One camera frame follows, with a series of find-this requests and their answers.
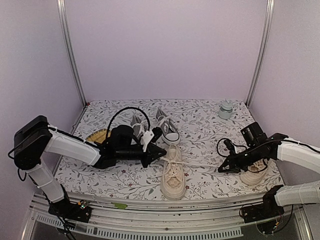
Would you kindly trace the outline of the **right aluminium frame post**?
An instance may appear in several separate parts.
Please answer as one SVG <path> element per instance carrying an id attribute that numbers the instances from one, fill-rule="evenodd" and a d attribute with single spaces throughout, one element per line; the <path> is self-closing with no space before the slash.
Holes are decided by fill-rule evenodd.
<path id="1" fill-rule="evenodd" d="M 248 95 L 246 97 L 245 105 L 249 109 L 253 103 L 254 95 L 257 89 L 261 69 L 263 66 L 263 61 L 268 45 L 269 35 L 272 27 L 272 20 L 273 20 L 273 13 L 274 13 L 274 6 L 275 1 L 274 0 L 267 0 L 266 1 L 266 11 L 265 11 L 265 17 L 264 17 L 264 23 L 262 28 L 262 36 L 260 41 L 260 46 L 258 50 L 257 60 L 254 67 L 253 75 L 251 84 L 249 87 Z"/>

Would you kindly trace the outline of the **left aluminium frame post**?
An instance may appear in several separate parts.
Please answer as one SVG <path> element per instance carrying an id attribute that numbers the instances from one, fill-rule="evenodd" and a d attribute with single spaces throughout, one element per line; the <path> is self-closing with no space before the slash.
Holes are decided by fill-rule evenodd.
<path id="1" fill-rule="evenodd" d="M 62 36 L 66 48 L 67 58 L 70 65 L 71 73 L 73 76 L 74 84 L 76 91 L 78 93 L 81 104 L 85 107 L 87 105 L 87 100 L 85 96 L 85 91 L 83 89 L 83 85 L 81 83 L 80 74 L 78 71 L 78 66 L 73 50 L 72 39 L 70 35 L 68 18 L 67 18 L 67 10 L 64 0 L 57 0 L 57 10 L 60 21 L 60 26 L 62 30 Z"/>

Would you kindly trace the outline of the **floral patterned table mat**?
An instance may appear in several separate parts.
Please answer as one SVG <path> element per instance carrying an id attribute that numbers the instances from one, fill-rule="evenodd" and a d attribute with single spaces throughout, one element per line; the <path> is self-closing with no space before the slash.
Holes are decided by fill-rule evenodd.
<path id="1" fill-rule="evenodd" d="M 222 138 L 244 146 L 240 131 L 254 120 L 245 104 L 233 102 L 230 119 L 218 116 L 219 100 L 198 99 L 149 99 L 149 100 L 105 100 L 93 101 L 87 107 L 75 135 L 86 138 L 95 131 L 107 127 L 129 125 L 133 115 L 141 119 L 149 117 L 149 124 L 155 127 L 158 108 L 168 115 L 180 134 L 179 147 L 182 158 L 192 164 L 220 166 L 228 150 Z M 246 185 L 239 174 L 219 173 L 216 167 L 183 167 L 186 192 L 185 200 L 230 198 L 267 192 L 283 179 L 274 161 L 263 180 L 257 185 Z M 130 200 L 162 201 L 161 179 L 147 180 L 163 172 L 163 162 L 157 160 L 149 167 L 142 167 L 139 161 L 119 161 L 116 166 L 97 169 L 85 163 L 64 157 L 56 170 L 55 178 L 71 193 L 97 197 Z"/>

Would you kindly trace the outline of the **beige sneaker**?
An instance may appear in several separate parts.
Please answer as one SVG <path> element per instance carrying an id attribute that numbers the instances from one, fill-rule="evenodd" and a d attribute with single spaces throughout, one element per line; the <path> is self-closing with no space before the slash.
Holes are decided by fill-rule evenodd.
<path id="1" fill-rule="evenodd" d="M 160 158 L 163 160 L 163 171 L 161 175 L 147 177 L 148 181 L 160 178 L 160 191 L 170 201 L 179 201 L 185 196 L 186 180 L 184 165 L 195 167 L 218 168 L 218 165 L 188 163 L 182 158 L 181 149 L 178 145 L 170 145 L 166 155 Z"/>
<path id="2" fill-rule="evenodd" d="M 240 173 L 240 180 L 249 186 L 259 184 L 265 177 L 269 168 L 269 161 L 261 159 L 247 167 L 247 171 Z"/>

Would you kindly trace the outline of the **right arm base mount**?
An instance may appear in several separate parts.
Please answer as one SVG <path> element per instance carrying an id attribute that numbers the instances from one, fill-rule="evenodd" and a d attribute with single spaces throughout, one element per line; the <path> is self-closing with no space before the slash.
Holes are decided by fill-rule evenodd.
<path id="1" fill-rule="evenodd" d="M 247 204 L 239 210 L 239 216 L 245 223 L 280 217 L 284 213 L 284 208 L 276 203 L 275 194 L 269 192 L 262 197 L 262 203 Z"/>

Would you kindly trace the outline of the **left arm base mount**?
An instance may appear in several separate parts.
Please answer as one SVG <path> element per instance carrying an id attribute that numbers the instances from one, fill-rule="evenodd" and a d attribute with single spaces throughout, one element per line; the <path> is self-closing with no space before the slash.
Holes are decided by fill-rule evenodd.
<path id="1" fill-rule="evenodd" d="M 88 223 L 91 218 L 92 208 L 86 200 L 72 203 L 68 198 L 49 204 L 48 213 L 60 218 Z"/>

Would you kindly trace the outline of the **aluminium front rail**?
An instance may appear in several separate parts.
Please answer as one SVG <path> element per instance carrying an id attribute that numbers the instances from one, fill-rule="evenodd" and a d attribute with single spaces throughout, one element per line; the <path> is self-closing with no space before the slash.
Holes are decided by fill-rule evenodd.
<path id="1" fill-rule="evenodd" d="M 245 223 L 241 207 L 262 202 L 250 194 L 205 200 L 134 200 L 69 193 L 70 200 L 87 200 L 88 223 L 71 222 L 72 236 L 106 240 L 313 240 L 302 206 L 287 206 L 275 233 L 267 234 L 274 218 Z M 112 204 L 127 204 L 118 209 Z"/>

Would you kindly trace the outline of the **green tape piece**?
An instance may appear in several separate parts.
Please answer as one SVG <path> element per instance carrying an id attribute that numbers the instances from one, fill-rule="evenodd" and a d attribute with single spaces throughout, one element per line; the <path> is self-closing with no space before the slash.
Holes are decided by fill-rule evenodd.
<path id="1" fill-rule="evenodd" d="M 128 205 L 125 203 L 112 202 L 112 204 L 114 205 L 114 207 L 116 207 L 117 209 L 120 209 L 120 210 L 124 210 L 128 207 Z"/>

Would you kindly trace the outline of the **yellow bamboo fan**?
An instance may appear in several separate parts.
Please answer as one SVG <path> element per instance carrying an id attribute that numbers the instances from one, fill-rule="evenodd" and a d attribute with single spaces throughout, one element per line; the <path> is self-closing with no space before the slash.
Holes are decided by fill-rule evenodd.
<path id="1" fill-rule="evenodd" d="M 97 142 L 99 144 L 102 144 L 107 138 L 107 129 L 100 129 L 91 135 L 89 135 L 86 140 L 89 142 Z"/>

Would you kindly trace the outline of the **aluminium frame post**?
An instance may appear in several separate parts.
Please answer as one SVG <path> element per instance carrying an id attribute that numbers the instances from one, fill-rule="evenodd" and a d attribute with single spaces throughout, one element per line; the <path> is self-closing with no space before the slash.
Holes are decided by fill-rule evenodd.
<path id="1" fill-rule="evenodd" d="M 87 100 L 85 96 L 85 91 L 83 89 L 83 85 L 81 83 L 80 74 L 78 71 L 78 66 L 73 50 L 72 39 L 70 35 L 68 18 L 67 18 L 67 10 L 64 0 L 57 0 L 57 10 L 60 21 L 60 26 L 62 30 L 62 36 L 66 48 L 67 58 L 70 65 L 71 73 L 73 76 L 74 84 L 76 91 L 78 93 L 81 104 L 85 107 L 87 105 Z"/>
<path id="2" fill-rule="evenodd" d="M 257 60 L 254 67 L 253 75 L 251 84 L 249 87 L 248 95 L 246 97 L 245 105 L 249 109 L 253 103 L 254 95 L 257 89 L 261 69 L 263 66 L 263 61 L 268 45 L 269 35 L 272 27 L 272 20 L 273 20 L 273 13 L 274 13 L 274 6 L 275 1 L 274 0 L 267 0 L 266 1 L 266 11 L 265 11 L 265 17 L 264 17 L 264 23 L 262 28 L 262 36 L 260 41 L 260 46 L 258 50 Z"/>

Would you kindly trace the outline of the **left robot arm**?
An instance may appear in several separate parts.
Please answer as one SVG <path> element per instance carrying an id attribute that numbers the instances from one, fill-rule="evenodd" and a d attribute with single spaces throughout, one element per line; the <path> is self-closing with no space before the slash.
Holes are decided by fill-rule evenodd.
<path id="1" fill-rule="evenodd" d="M 70 217 L 74 205 L 66 200 L 63 187 L 42 162 L 43 153 L 69 157 L 97 169 L 113 167 L 119 160 L 138 160 L 147 168 L 167 153 L 155 144 L 160 134 L 161 129 L 155 127 L 137 138 L 131 126 L 119 125 L 107 130 L 102 143 L 90 142 L 49 125 L 47 118 L 39 115 L 15 133 L 10 153 L 15 166 L 34 180 L 55 209 L 63 217 Z"/>

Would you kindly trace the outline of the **grey sneaker with white laces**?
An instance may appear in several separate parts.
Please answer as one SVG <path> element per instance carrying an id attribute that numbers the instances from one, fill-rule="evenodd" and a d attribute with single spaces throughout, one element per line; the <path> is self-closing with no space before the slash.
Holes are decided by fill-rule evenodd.
<path id="1" fill-rule="evenodd" d="M 144 133 L 148 130 L 148 123 L 134 114 L 130 124 L 135 137 L 140 141 Z"/>

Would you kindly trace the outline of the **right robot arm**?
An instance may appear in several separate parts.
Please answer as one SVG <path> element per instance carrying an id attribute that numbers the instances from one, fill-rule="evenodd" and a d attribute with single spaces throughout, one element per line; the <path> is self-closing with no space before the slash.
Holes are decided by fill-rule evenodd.
<path id="1" fill-rule="evenodd" d="M 254 122 L 241 131 L 248 149 L 236 153 L 230 140 L 225 139 L 229 155 L 218 168 L 219 173 L 240 173 L 248 171 L 249 166 L 259 160 L 279 160 L 290 162 L 316 173 L 320 172 L 320 149 L 294 140 L 282 133 L 270 137 Z M 262 218 L 269 218 L 278 207 L 288 205 L 318 204 L 320 202 L 320 181 L 287 186 L 277 185 L 263 196 L 263 203 L 258 213 Z"/>

